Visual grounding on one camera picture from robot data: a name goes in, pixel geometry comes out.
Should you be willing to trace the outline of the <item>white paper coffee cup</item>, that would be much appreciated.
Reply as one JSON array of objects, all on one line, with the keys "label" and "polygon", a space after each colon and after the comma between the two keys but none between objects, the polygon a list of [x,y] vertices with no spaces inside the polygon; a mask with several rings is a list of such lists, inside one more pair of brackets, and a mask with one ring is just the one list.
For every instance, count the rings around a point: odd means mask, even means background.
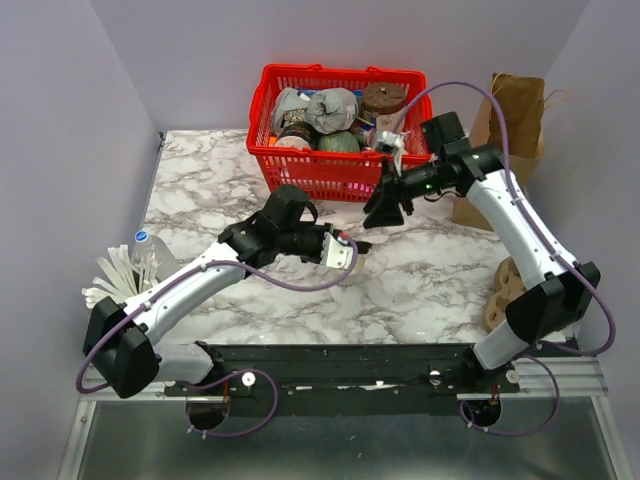
[{"label": "white paper coffee cup", "polygon": [[366,256],[365,255],[359,255],[357,257],[357,261],[356,261],[354,269],[350,272],[350,274],[343,281],[340,282],[340,286],[350,286],[350,285],[356,283],[361,277],[361,271],[364,268],[365,261],[366,261]]}]

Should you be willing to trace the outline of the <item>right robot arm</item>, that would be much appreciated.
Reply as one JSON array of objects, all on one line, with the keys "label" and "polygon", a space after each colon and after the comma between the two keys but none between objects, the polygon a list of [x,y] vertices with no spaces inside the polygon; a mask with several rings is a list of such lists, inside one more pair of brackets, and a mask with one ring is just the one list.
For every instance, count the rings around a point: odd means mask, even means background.
[{"label": "right robot arm", "polygon": [[472,146],[454,112],[422,125],[435,161],[403,169],[404,137],[379,131],[374,151],[386,155],[380,181],[366,203],[367,229],[399,226],[413,213],[413,201],[453,189],[489,222],[519,270],[525,291],[505,308],[506,318],[472,346],[460,367],[460,379],[480,392],[503,367],[530,345],[580,320],[600,281],[594,263],[579,263],[550,234],[493,145]]}]

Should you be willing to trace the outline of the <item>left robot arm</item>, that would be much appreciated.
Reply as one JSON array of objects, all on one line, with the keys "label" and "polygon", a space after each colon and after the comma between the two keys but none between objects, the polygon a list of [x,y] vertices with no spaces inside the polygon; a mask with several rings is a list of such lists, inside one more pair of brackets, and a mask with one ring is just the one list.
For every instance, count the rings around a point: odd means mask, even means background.
[{"label": "left robot arm", "polygon": [[345,280],[372,245],[355,241],[331,223],[305,221],[318,214],[306,192],[282,185],[264,207],[226,227],[204,253],[158,285],[125,300],[106,297],[92,308],[81,370],[94,367],[121,398],[152,382],[188,383],[201,395],[222,380],[213,351],[202,342],[165,344],[163,337],[207,299],[262,269],[277,256],[340,271]]}]

